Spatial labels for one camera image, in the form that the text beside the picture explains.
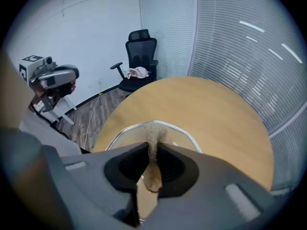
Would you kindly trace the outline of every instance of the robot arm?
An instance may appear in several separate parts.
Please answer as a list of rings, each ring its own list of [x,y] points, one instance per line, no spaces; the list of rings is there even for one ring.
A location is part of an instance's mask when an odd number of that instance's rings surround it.
[[[19,72],[43,101],[45,105],[43,112],[53,110],[60,98],[71,94],[74,89],[73,85],[79,77],[79,71],[75,66],[57,66],[52,57],[24,58],[19,65]]]
[[[136,183],[148,165],[147,142],[60,158],[17,130],[0,130],[0,140],[8,182],[55,229],[250,230],[279,211],[269,192],[226,161],[159,143],[158,205],[140,225]],[[228,193],[234,184],[239,189]]]
[[[78,69],[73,65],[55,67],[53,70],[39,76],[37,79],[44,89],[54,89],[71,83],[79,77]]]

